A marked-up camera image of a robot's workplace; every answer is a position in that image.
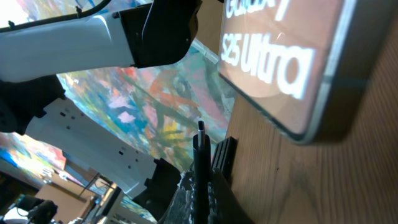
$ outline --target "white robotic arm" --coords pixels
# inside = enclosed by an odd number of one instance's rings
[[[180,181],[178,169],[85,116],[55,74],[175,63],[195,38],[200,4],[155,0],[120,12],[79,12],[78,19],[0,29],[0,132],[27,134],[79,157],[160,219]]]

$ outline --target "wood grain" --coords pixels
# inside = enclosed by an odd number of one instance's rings
[[[256,223],[398,223],[398,19],[349,136],[294,146],[237,97],[232,190]]]

